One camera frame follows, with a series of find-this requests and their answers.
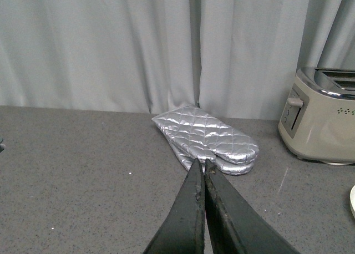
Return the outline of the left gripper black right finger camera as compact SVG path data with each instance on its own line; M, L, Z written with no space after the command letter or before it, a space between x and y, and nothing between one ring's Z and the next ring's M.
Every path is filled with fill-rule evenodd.
M240 195L210 160L205 209L213 253L298 253Z

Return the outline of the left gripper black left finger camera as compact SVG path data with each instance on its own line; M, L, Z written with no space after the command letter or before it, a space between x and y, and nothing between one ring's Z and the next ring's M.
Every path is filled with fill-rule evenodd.
M205 236L205 180L195 159L168 216L144 253L203 253Z

